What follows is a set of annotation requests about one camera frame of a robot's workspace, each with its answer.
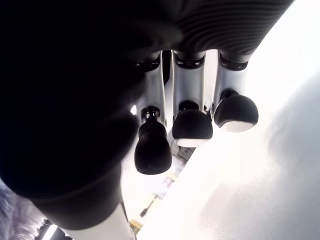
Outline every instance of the robotic hand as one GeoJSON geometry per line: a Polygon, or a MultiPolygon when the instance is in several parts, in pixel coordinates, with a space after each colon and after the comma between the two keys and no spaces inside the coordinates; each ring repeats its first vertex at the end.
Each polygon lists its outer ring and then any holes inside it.
{"type": "Polygon", "coordinates": [[[158,174],[171,165],[160,52],[172,50],[179,146],[209,140],[212,119],[245,131],[258,122],[244,96],[248,61],[291,2],[3,3],[0,178],[75,240],[134,239],[120,162],[137,129],[137,170],[158,174]],[[208,116],[210,49],[219,65],[208,116]]]}

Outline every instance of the fluffy fur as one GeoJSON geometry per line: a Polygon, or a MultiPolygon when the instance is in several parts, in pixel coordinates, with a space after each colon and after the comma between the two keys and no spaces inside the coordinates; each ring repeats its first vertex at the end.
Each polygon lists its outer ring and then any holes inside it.
{"type": "Polygon", "coordinates": [[[0,179],[0,240],[34,240],[44,216],[0,179]]]}

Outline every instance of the black rubber cap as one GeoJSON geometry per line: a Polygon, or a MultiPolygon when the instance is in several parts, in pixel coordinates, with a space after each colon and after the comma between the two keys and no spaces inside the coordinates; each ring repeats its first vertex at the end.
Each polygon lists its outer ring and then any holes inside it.
{"type": "Polygon", "coordinates": [[[221,128],[225,123],[238,121],[256,125],[259,113],[256,104],[248,97],[234,95],[224,99],[216,108],[214,122],[221,128]]]}
{"type": "Polygon", "coordinates": [[[161,174],[171,167],[171,148],[161,123],[152,120],[140,127],[134,163],[138,172],[146,175],[161,174]]]}
{"type": "Polygon", "coordinates": [[[183,110],[176,116],[172,135],[174,139],[211,139],[212,120],[197,109],[183,110]]]}

